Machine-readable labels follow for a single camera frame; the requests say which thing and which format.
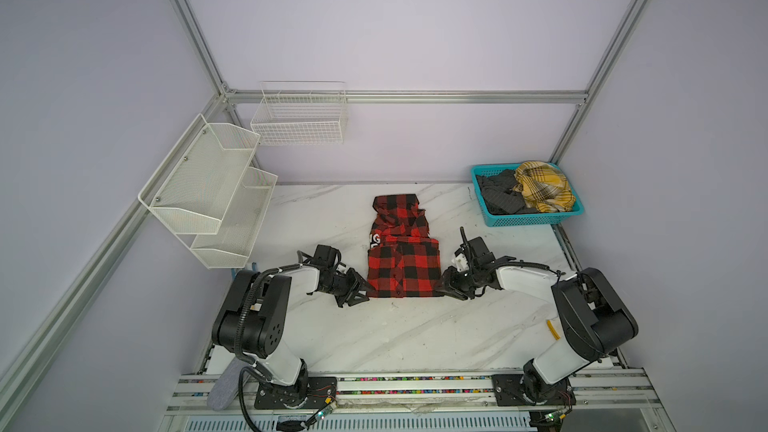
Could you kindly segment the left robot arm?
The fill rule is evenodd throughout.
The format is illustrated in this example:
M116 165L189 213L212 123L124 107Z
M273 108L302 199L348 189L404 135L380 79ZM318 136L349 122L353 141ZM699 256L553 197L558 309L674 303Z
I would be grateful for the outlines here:
M237 401L246 427L259 427L248 411L245 385L258 384L260 398L279 408L299 409L316 399L307 418L276 425L278 431L307 431L336 408L337 381L312 379L306 361L282 342L289 302L294 295L324 293L340 308L370 300L374 287L342 262L341 252L319 245L310 255L297 252L298 261L263 272L240 270L214 320L211 340L234 355L212 387L207 407L223 411Z

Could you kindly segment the red black plaid shirt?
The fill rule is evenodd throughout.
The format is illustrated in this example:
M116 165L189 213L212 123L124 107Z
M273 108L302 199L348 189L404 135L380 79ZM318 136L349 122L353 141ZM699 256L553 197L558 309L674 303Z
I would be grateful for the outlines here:
M415 194L380 195L369 234L367 280L372 298L433 298L442 270L439 241Z

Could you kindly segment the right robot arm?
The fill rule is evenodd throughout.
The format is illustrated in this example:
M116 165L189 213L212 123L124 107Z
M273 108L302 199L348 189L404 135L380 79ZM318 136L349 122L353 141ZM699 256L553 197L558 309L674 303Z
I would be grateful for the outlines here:
M520 374L495 375L500 405L574 403L569 377L636 337L639 326L606 276L596 268L570 275L542 263L495 256L481 237L462 243L436 290L466 301L491 288L522 293L554 306L560 328L555 342L525 363Z

